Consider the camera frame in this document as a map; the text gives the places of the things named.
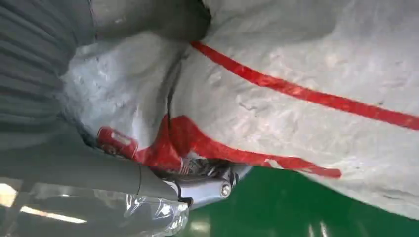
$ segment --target green floor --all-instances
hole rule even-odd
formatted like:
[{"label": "green floor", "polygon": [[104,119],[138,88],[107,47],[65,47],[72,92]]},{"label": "green floor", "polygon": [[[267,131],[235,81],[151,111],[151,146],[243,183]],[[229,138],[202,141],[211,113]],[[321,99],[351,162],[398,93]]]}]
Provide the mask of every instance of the green floor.
[{"label": "green floor", "polygon": [[353,201],[296,172],[257,167],[229,200],[192,211],[177,237],[419,237],[419,221]]}]

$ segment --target red label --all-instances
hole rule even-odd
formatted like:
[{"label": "red label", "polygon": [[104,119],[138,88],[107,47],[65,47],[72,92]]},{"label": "red label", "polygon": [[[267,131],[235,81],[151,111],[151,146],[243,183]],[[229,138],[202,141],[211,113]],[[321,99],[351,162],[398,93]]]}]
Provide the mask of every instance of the red label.
[{"label": "red label", "polygon": [[106,153],[121,155],[128,159],[134,159],[138,149],[138,142],[122,133],[102,127],[97,133],[97,144]]}]

